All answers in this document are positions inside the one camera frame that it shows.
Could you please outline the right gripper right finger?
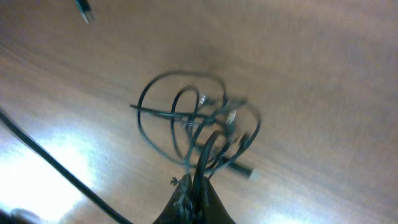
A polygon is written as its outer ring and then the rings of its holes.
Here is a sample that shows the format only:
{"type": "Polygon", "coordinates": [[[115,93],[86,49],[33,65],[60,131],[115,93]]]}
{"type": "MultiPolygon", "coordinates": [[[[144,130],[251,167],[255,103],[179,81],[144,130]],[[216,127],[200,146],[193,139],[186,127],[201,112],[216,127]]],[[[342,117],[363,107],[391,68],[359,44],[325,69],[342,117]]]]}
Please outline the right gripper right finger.
{"type": "Polygon", "coordinates": [[[199,208],[200,224],[235,224],[222,204],[209,178],[205,177],[201,186],[199,208]]]}

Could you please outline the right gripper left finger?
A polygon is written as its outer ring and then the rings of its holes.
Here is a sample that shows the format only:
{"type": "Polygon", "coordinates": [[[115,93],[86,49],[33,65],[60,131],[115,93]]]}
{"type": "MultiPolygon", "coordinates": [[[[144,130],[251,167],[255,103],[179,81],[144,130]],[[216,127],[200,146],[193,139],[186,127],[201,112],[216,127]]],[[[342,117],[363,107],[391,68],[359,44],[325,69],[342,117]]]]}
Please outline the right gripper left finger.
{"type": "Polygon", "coordinates": [[[189,224],[192,222],[192,177],[185,174],[177,183],[170,200],[154,224],[189,224]]]}

